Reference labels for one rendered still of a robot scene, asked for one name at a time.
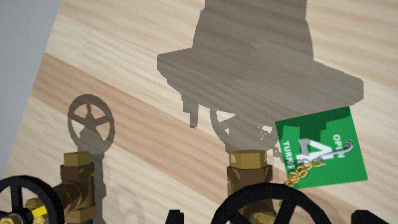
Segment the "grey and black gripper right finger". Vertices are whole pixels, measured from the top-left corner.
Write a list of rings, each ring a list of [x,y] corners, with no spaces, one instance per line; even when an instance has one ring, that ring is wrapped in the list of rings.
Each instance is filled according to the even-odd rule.
[[[351,224],[389,224],[368,210],[355,210],[351,214]]]

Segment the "green tag with gold chain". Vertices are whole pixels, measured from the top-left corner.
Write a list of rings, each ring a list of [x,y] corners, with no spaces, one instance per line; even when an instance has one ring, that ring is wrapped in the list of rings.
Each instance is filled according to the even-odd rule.
[[[287,172],[283,184],[301,189],[368,180],[349,106],[275,125]]]

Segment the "dark grey pipe with tee junction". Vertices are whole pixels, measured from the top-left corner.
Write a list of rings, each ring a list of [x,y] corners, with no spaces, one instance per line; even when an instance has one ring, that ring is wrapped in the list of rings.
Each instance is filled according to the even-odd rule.
[[[296,205],[310,214],[315,224],[332,224],[324,210],[303,192],[285,184],[270,183],[273,170],[272,165],[267,164],[266,151],[231,152],[231,164],[227,167],[227,181],[231,182],[232,194],[216,210],[211,224],[228,221],[229,224],[252,224],[250,220],[258,212],[276,219],[258,215],[253,224],[289,224]],[[0,180],[0,193],[10,187],[12,203],[12,212],[0,210],[0,224],[46,224],[48,218],[49,224],[93,224],[93,218],[97,217],[94,175],[95,164],[91,162],[90,152],[83,151],[64,153],[61,183],[57,186],[51,187],[28,175]],[[27,200],[25,208],[22,188],[39,197]],[[278,214],[272,199],[283,200]]]

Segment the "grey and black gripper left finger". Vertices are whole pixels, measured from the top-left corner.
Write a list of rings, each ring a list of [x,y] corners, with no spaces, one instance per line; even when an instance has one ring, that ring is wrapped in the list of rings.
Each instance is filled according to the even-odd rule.
[[[165,224],[184,224],[184,212],[170,209]]]

